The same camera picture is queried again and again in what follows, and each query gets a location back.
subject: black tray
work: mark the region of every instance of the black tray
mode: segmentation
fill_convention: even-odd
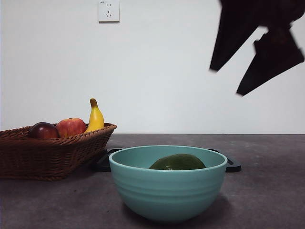
[[[110,154],[112,154],[118,150],[121,150],[121,149],[122,148],[103,150],[99,155],[96,156],[96,158],[90,164],[90,168],[96,172],[111,172],[110,164],[109,164],[109,156],[110,156]],[[220,153],[216,149],[209,149],[209,150],[213,150],[215,152]],[[225,170],[227,173],[238,172],[242,169],[241,164],[237,160],[235,160],[234,158],[231,158],[230,156],[227,156],[227,155],[225,155],[225,156],[228,159],[227,168]]]

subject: green avocado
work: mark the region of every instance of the green avocado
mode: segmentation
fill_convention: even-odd
[[[149,169],[158,170],[191,170],[206,168],[204,163],[194,155],[174,154],[157,160]]]

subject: electrical socket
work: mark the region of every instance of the electrical socket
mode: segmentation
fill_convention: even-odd
[[[99,1],[99,22],[119,22],[120,2],[119,0]]]

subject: ceramic bowl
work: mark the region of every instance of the ceramic bowl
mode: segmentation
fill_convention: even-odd
[[[191,154],[207,168],[154,170],[159,158]],[[227,158],[215,151],[190,146],[139,146],[109,157],[112,178],[123,202],[137,214],[158,222],[178,223],[206,210],[216,199]]]

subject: bowl rim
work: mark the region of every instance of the bowl rim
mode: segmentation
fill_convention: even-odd
[[[189,169],[189,170],[160,170],[160,169],[149,169],[149,168],[139,168],[139,167],[133,167],[133,166],[127,166],[127,165],[124,165],[124,164],[121,164],[121,163],[118,163],[116,161],[113,160],[113,156],[122,152],[122,151],[126,151],[126,150],[131,150],[131,149],[136,149],[136,148],[148,148],[148,147],[183,147],[183,148],[192,148],[192,149],[200,149],[200,150],[204,150],[204,151],[209,151],[211,153],[214,153],[214,154],[217,154],[219,156],[221,156],[223,159],[224,159],[224,162],[222,162],[221,164],[219,165],[216,165],[216,166],[212,166],[212,167],[208,167],[208,168],[200,168],[200,169]],[[216,169],[216,168],[219,168],[219,167],[222,167],[224,165],[227,164],[228,162],[228,159],[225,155],[221,154],[221,153],[218,153],[218,152],[215,152],[213,150],[210,150],[210,149],[206,149],[206,148],[200,148],[200,147],[194,147],[194,146],[176,146],[176,145],[149,145],[149,146],[135,146],[135,147],[129,147],[129,148],[125,148],[125,149],[121,149],[121,150],[118,150],[114,153],[112,153],[110,156],[109,156],[109,162],[110,162],[110,165],[111,163],[114,164],[114,165],[117,165],[119,167],[124,167],[124,168],[131,168],[131,169],[134,169],[134,170],[138,170],[138,171],[151,171],[151,172],[163,172],[163,173],[192,173],[192,172],[196,172],[196,171],[203,171],[203,170],[212,170],[212,169]]]

